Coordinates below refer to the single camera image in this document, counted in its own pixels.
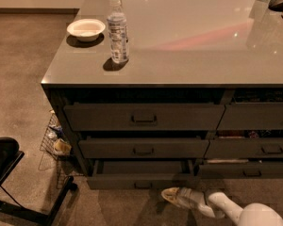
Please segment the drawer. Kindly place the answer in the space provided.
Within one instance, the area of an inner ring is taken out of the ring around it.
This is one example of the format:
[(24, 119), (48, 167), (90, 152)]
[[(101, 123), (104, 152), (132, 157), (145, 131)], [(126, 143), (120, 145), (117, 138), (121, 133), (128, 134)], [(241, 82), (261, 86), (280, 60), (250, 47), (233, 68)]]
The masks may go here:
[(283, 162), (248, 162), (243, 164), (204, 164), (195, 174), (202, 179), (283, 178)]
[(208, 141), (191, 137), (91, 138), (78, 145), (85, 158), (197, 158), (205, 154)]
[(214, 139), (209, 143), (205, 158), (283, 158), (283, 137)]
[(88, 177), (91, 189), (160, 189), (194, 186), (191, 160), (96, 160)]
[(74, 104), (64, 106), (74, 131), (215, 130), (225, 108), (212, 104)]
[(226, 105), (218, 129), (283, 130), (283, 103)]

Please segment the dark grey drawer cabinet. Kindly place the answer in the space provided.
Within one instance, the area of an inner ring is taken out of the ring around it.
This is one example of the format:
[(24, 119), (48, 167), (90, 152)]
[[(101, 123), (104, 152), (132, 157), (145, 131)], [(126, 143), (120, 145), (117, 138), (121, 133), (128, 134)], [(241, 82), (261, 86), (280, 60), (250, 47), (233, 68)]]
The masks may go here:
[(283, 158), (85, 158), (91, 138), (278, 138), (283, 130), (74, 131), (64, 106), (74, 104), (283, 103), (283, 18), (268, 0), (122, 0), (130, 58), (110, 60), (108, 36), (84, 44), (67, 37), (42, 80), (66, 137), (88, 178), (96, 160), (283, 162)]

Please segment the clear plastic water bottle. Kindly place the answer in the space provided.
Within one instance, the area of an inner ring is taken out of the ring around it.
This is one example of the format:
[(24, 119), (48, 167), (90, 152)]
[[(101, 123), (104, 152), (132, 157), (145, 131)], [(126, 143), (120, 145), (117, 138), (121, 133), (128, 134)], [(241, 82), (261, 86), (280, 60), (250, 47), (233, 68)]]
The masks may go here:
[(111, 12), (107, 17), (111, 59), (116, 64), (129, 60), (126, 16), (121, 0), (109, 0)]

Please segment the white bowl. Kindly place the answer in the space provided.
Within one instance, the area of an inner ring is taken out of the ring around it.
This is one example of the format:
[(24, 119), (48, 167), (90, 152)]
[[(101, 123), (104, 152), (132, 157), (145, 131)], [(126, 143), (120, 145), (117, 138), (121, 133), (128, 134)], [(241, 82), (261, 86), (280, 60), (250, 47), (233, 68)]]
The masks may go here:
[(105, 30), (103, 22), (96, 19), (81, 19), (67, 26), (67, 32), (79, 41), (90, 42), (96, 40)]

